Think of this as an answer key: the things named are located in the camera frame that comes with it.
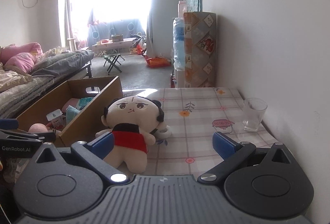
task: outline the table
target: table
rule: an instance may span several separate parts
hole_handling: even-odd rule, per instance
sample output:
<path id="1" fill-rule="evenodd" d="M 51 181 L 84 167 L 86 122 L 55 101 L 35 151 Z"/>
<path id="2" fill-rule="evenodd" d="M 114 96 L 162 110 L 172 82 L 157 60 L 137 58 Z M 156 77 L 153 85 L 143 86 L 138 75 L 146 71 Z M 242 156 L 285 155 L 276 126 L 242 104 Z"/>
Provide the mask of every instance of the table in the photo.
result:
<path id="1" fill-rule="evenodd" d="M 237 142 L 249 141 L 257 147 L 270 148 L 277 140 L 260 125 L 257 132 L 242 125 L 243 99 L 233 88 L 166 88 L 124 90 L 124 96 L 139 95 L 161 102 L 172 137 L 148 147 L 147 175 L 192 174 L 197 178 L 223 159 L 212 147 L 216 131 L 229 133 Z M 226 129 L 213 121 L 232 122 Z M 131 176 L 125 164 L 119 169 Z"/>
<path id="2" fill-rule="evenodd" d="M 136 38 L 127 38 L 124 39 L 123 41 L 116 41 L 116 42 L 107 42 L 107 43 L 102 43 L 100 45 L 94 44 L 92 46 L 92 51 L 96 54 L 98 54 L 100 51 L 105 51 L 105 50 L 113 50 L 113 49 L 118 49 L 118 48 L 131 48 L 133 45 L 133 40 Z"/>

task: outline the doll head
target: doll head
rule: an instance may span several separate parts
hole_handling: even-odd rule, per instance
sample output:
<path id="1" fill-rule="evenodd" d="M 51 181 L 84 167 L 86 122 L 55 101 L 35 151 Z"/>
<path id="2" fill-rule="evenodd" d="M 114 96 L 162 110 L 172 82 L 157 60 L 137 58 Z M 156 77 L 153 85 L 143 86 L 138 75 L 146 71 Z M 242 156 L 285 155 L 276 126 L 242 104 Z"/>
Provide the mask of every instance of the doll head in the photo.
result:
<path id="1" fill-rule="evenodd" d="M 119 123 L 132 123 L 150 133 L 154 129 L 164 129 L 164 112 L 161 103 L 140 96 L 127 96 L 112 102 L 104 108 L 102 123 L 113 128 Z"/>

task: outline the doll face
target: doll face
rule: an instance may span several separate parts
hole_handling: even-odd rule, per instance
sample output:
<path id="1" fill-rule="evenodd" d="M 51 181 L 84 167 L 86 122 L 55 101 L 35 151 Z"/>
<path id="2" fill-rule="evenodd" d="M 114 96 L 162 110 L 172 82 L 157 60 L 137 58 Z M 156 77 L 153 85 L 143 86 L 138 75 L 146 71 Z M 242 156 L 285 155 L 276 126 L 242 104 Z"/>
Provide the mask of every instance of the doll face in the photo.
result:
<path id="1" fill-rule="evenodd" d="M 110 128 L 119 123 L 132 123 L 149 133 L 159 125 L 158 115 L 159 109 L 153 102 L 139 96 L 128 96 L 114 102 L 102 122 Z"/>

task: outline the small cardboard box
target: small cardboard box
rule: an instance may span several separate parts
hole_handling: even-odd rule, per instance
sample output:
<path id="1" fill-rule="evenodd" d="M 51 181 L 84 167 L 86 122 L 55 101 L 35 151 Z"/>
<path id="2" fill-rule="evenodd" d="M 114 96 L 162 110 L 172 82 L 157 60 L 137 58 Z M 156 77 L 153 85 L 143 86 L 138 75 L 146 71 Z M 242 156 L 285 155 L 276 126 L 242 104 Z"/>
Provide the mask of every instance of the small cardboard box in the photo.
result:
<path id="1" fill-rule="evenodd" d="M 94 90 L 98 87 L 100 92 L 92 92 L 90 89 L 93 87 Z M 28 131 L 34 123 L 47 124 L 46 115 L 49 112 L 62 109 L 71 98 L 84 97 L 94 98 L 63 129 L 54 144 L 57 147 L 69 147 L 80 140 L 90 142 L 95 138 L 95 133 L 105 129 L 101 122 L 104 107 L 114 99 L 123 97 L 119 77 L 77 79 L 62 83 L 17 117 L 19 129 Z"/>

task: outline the pink pillow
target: pink pillow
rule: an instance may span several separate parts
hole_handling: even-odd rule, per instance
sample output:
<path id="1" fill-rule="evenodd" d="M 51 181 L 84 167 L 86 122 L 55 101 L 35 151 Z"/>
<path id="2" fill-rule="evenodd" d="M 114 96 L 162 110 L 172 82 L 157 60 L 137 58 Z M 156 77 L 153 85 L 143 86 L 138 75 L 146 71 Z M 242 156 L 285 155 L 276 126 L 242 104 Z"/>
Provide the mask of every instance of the pink pillow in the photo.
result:
<path id="1" fill-rule="evenodd" d="M 0 53 L 0 62 L 6 64 L 10 58 L 21 52 L 29 52 L 33 54 L 36 59 L 38 56 L 42 56 L 42 49 L 39 43 L 31 42 L 22 46 L 10 44 L 9 46 L 2 48 Z"/>
<path id="2" fill-rule="evenodd" d="M 29 73 L 34 67 L 37 58 L 29 52 L 21 52 L 10 58 L 4 65 L 4 68 L 8 66 L 17 66 L 20 70 L 25 73 Z"/>

